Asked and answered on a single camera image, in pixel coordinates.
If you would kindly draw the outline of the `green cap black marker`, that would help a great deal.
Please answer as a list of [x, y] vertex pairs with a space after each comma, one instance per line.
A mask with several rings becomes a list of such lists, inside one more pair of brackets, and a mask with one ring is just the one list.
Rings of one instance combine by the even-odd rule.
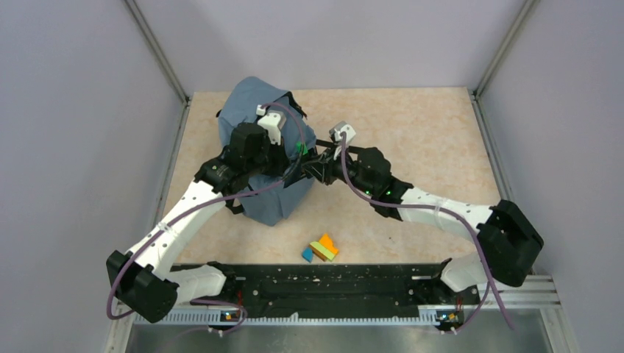
[[305, 142], [298, 141], [296, 143], [296, 150], [301, 156], [306, 155], [308, 153], [308, 149], [307, 149]]

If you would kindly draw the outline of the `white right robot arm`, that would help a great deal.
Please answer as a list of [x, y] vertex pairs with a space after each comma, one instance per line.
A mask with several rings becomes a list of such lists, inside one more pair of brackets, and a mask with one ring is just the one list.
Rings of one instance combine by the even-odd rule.
[[507, 199], [496, 205], [458, 202], [428, 193], [391, 173], [391, 163], [375, 148], [357, 149], [357, 157], [340, 156], [338, 147], [302, 162], [310, 177], [330, 185], [352, 185], [385, 218], [437, 227], [475, 244], [476, 253], [448, 260], [431, 283], [433, 297], [451, 303], [461, 291], [496, 280], [520, 287], [531, 272], [544, 241], [520, 207]]

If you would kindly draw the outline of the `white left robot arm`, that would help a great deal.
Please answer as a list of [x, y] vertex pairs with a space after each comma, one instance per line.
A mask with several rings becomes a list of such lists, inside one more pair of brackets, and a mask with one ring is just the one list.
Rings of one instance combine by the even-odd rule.
[[171, 267], [202, 226], [229, 201], [283, 186], [289, 162], [274, 155], [284, 150], [283, 125], [268, 116], [239, 124], [221, 154], [200, 167], [161, 222], [127, 251], [114, 251], [108, 257], [109, 319], [123, 317], [113, 312], [114, 299], [150, 323], [163, 319], [173, 307], [204, 296], [219, 304], [233, 300], [236, 285], [219, 269], [202, 265], [172, 271]]

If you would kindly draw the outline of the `blue student backpack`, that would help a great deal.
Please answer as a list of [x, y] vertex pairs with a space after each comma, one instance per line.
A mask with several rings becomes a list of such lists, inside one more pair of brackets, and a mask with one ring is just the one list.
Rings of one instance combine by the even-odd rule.
[[[309, 149], [314, 149], [316, 133], [303, 121], [303, 109], [295, 101], [292, 92], [276, 88], [256, 76], [242, 79], [224, 103], [218, 117], [221, 145], [226, 146], [230, 142], [231, 132], [240, 123], [256, 121], [257, 106], [273, 101], [287, 106], [292, 111], [305, 133], [305, 145]], [[238, 201], [246, 217], [268, 226], [274, 226], [296, 210], [315, 182], [314, 178], [303, 177], [287, 188], [279, 186]]]

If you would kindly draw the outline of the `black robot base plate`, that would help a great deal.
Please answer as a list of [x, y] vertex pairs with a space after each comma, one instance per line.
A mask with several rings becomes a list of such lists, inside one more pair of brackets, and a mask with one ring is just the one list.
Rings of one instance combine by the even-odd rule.
[[226, 282], [216, 300], [250, 318], [415, 318], [422, 305], [478, 304], [475, 286], [458, 293], [440, 264], [244, 265], [212, 262]]

